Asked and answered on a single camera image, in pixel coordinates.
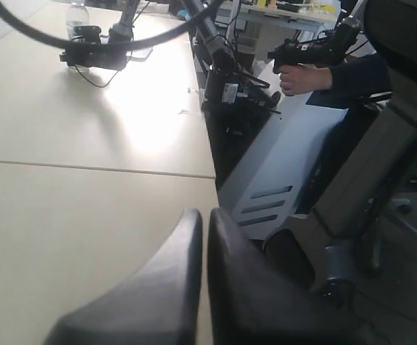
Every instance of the water bottle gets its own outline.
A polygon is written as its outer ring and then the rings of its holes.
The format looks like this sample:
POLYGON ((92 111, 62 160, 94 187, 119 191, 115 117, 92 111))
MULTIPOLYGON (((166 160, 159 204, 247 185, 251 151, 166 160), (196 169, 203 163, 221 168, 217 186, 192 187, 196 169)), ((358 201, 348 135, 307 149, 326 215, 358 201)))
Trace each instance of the water bottle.
POLYGON ((88 15, 84 2, 84 0, 72 0, 70 8, 66 12, 66 29, 68 30, 69 40, 76 37, 74 32, 75 27, 88 25, 90 21, 90 16, 88 15))

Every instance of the floor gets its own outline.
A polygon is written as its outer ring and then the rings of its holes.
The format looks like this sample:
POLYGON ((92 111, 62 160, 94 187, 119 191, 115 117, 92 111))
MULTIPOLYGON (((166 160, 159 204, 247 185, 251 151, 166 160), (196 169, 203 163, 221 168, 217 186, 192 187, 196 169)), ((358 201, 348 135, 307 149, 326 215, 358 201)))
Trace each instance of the floor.
MULTIPOLYGON (((145 13, 165 16, 165 7, 166 5, 151 3, 145 13)), ((260 40, 259 49, 267 52, 271 46, 283 40, 284 37, 281 36, 274 34, 260 40)), ((417 223, 417 195, 409 195, 409 198, 412 201, 413 213, 408 217, 417 223)), ((381 272, 375 277, 361 275, 357 282, 360 293, 356 294, 354 309, 359 317, 371 320, 377 329, 390 339, 391 344, 417 344, 417 321, 406 320, 387 308, 380 307, 384 305, 417 319, 417 238, 386 220, 381 221, 380 228, 383 237, 381 272)))

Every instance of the table surface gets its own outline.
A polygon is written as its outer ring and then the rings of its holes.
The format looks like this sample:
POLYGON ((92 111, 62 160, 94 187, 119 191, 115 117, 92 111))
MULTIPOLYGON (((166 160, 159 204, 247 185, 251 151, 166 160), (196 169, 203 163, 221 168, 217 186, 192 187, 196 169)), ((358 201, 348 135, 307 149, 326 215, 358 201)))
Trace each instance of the table surface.
MULTIPOLYGON (((232 2, 225 1, 221 5, 221 8, 231 9, 232 2)), ((270 9, 269 7, 259 7, 259 6, 247 5, 247 4, 242 4, 242 8, 249 9, 254 12, 261 12, 264 14, 270 14, 270 15, 282 16, 282 17, 290 17, 290 18, 295 18, 295 19, 309 20, 312 22, 318 22, 322 24, 323 23, 334 24, 336 22, 336 17, 332 14, 324 14, 324 13, 318 13, 318 12, 312 12, 312 11, 298 13, 298 12, 285 11, 283 9, 270 9)))
MULTIPOLYGON (((207 222, 216 204, 210 179, 0 163, 0 345, 42 344, 146 262, 185 207, 207 222)), ((205 278, 200 314, 208 345, 205 278)))
MULTIPOLYGON (((66 37, 66 4, 29 23, 66 37)), ((88 9, 104 32, 120 13, 88 9)), ((142 15, 136 39, 181 22, 142 15)), ((59 62, 60 50, 17 32, 0 40, 0 162, 214 178, 188 35, 129 63, 105 89, 59 62)), ((97 83, 113 72, 92 68, 97 83)))

